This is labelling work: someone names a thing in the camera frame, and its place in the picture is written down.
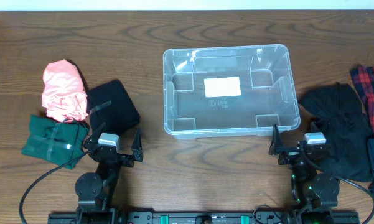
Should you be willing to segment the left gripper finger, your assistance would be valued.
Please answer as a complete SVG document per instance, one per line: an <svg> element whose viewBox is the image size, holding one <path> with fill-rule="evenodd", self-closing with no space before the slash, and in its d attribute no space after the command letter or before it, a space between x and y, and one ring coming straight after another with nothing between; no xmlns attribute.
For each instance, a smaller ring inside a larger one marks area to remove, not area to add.
<svg viewBox="0 0 374 224"><path fill-rule="evenodd" d="M106 123L102 123L99 128L93 132L93 134L85 141L86 145L95 145L98 144L98 140L106 128Z"/></svg>
<svg viewBox="0 0 374 224"><path fill-rule="evenodd" d="M141 142L141 129L137 129L131 145L132 156L134 161L143 161L143 148Z"/></svg>

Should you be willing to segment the black garment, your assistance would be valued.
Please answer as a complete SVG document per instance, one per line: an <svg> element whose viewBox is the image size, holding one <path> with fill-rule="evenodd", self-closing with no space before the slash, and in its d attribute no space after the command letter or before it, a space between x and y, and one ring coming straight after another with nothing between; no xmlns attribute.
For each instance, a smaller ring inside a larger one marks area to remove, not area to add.
<svg viewBox="0 0 374 224"><path fill-rule="evenodd" d="M344 179L372 181L367 140L373 132L353 88L340 83L314 88L301 96L299 104L332 145L330 156L318 166Z"/></svg>

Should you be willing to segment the black taped cloth bundle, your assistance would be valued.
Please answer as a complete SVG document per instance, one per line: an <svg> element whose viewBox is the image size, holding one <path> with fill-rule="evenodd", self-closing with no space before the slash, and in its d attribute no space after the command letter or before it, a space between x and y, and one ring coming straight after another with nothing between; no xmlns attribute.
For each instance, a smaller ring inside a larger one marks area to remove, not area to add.
<svg viewBox="0 0 374 224"><path fill-rule="evenodd" d="M120 80L112 80L87 91L93 132L105 123L105 132L122 135L140 122L140 115Z"/></svg>

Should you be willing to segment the dark green taped cloth bundle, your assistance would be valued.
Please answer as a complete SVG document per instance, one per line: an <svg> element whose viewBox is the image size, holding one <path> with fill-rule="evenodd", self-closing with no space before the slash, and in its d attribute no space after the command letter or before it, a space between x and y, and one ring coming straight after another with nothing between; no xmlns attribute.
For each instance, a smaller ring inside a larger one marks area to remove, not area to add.
<svg viewBox="0 0 374 224"><path fill-rule="evenodd" d="M89 131L85 123L59 123L32 115L29 123L30 136L21 154L62 165L83 154L82 145Z"/></svg>

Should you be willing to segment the pink cloth bundle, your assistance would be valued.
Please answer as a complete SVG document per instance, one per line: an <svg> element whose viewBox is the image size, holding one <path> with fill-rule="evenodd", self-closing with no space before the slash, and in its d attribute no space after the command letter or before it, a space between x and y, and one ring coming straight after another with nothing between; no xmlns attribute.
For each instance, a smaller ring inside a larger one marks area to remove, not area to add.
<svg viewBox="0 0 374 224"><path fill-rule="evenodd" d="M68 60L48 64L43 73L42 106L58 122L83 121L88 116L87 94L77 67Z"/></svg>

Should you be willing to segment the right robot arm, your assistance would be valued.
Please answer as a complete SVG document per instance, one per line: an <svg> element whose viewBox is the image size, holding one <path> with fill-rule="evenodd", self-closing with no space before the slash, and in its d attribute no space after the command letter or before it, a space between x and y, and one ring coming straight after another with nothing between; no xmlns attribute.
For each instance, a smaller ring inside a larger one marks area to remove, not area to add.
<svg viewBox="0 0 374 224"><path fill-rule="evenodd" d="M295 147L284 145L279 129L273 126L269 154L278 156L279 165L292 170L292 196L310 210L332 208L338 205L340 181L320 170L316 162L330 156L332 146L322 132L307 133Z"/></svg>

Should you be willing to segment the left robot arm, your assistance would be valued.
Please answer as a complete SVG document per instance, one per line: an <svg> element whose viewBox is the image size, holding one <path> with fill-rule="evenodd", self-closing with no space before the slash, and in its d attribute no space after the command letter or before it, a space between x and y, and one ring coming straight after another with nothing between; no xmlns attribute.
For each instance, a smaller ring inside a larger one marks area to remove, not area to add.
<svg viewBox="0 0 374 224"><path fill-rule="evenodd" d="M137 129L131 145L131 154L120 153L121 141L116 134L105 133L103 123L83 144L89 157L98 163L95 172L78 178L75 192L78 207L85 211L107 210L115 192L122 167L133 167L143 161L141 130Z"/></svg>

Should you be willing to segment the clear plastic storage container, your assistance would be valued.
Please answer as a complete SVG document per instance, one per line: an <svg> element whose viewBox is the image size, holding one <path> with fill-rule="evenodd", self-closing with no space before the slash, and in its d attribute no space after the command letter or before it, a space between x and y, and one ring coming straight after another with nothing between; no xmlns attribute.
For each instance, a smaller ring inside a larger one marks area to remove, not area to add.
<svg viewBox="0 0 374 224"><path fill-rule="evenodd" d="M168 49L163 126L176 139L270 136L299 127L289 50L282 44ZM241 95L207 98L206 78L239 77Z"/></svg>

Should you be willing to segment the white label in container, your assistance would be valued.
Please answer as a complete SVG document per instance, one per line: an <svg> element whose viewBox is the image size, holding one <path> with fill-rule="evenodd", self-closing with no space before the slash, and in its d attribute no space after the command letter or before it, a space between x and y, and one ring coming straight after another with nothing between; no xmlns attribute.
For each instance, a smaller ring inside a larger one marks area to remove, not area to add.
<svg viewBox="0 0 374 224"><path fill-rule="evenodd" d="M207 98L241 95L239 77L206 78L203 82Z"/></svg>

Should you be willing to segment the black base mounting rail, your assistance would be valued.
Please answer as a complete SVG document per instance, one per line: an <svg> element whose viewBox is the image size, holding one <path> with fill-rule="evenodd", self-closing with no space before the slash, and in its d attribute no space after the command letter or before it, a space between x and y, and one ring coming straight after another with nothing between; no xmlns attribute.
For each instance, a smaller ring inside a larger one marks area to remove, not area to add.
<svg viewBox="0 0 374 224"><path fill-rule="evenodd" d="M152 212L82 212L53 213L48 224L254 224L254 223L360 223L356 212L312 212L300 217L291 212L258 210L253 213L152 213Z"/></svg>

